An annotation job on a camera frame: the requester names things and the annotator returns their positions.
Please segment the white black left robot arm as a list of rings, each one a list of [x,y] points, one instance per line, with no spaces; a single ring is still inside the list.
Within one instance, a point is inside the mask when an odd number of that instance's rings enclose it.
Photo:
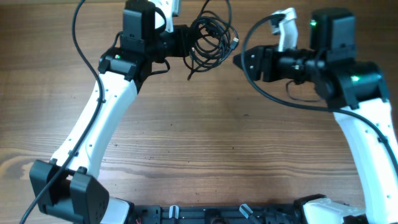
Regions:
[[[104,153],[119,120],[136,99],[152,65],[186,57],[194,38],[173,24],[180,1],[127,1],[123,28],[93,71],[95,86],[78,121],[47,162],[29,177],[33,207],[72,223],[131,223],[134,204],[110,196],[98,181]]]

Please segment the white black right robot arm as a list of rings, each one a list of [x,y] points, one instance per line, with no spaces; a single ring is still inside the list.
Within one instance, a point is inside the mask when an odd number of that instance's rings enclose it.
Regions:
[[[364,194],[365,207],[337,203],[322,194],[294,202],[297,223],[396,223],[397,139],[384,75],[374,62],[356,60],[354,14],[329,7],[312,12],[310,47],[298,49],[293,8],[264,18],[277,45],[243,47],[233,59],[248,82],[257,87],[287,79],[311,82],[348,142]]]

